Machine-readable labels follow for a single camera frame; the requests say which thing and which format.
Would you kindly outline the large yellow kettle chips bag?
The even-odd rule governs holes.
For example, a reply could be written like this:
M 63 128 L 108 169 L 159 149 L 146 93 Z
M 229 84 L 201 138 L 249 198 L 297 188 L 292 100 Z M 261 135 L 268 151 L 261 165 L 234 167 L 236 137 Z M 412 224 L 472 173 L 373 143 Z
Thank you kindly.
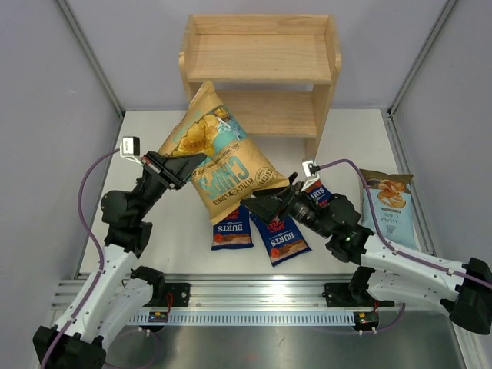
M 192 173 L 191 183 L 212 224 L 226 218 L 253 191 L 289 185 L 289 180 L 248 137 L 211 81 L 198 89 L 158 153 L 174 157 L 205 155 Z

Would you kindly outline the light blue cassava chips bag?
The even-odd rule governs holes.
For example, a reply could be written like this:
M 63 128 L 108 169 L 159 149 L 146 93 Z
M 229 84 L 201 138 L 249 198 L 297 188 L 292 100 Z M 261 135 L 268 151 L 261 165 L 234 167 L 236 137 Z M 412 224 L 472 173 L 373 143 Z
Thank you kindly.
M 361 169 L 369 189 L 362 194 L 361 223 L 376 233 L 369 198 L 382 235 L 390 241 L 417 250 L 412 216 L 412 174 L 387 174 L 380 171 Z

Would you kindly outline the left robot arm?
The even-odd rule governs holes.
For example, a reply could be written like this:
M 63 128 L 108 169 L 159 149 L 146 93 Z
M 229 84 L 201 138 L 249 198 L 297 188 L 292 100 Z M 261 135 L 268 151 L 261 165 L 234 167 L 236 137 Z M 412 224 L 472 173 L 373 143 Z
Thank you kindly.
M 42 368 L 101 368 L 107 351 L 130 319 L 167 296 L 163 273 L 137 267 L 148 245 L 152 224 L 147 213 L 167 190 L 179 190 L 205 160 L 203 153 L 173 157 L 119 148 L 121 157 L 142 167 L 132 191 L 110 191 L 101 199 L 108 225 L 103 242 L 95 241 L 98 262 L 77 296 L 52 327 L 33 337 Z

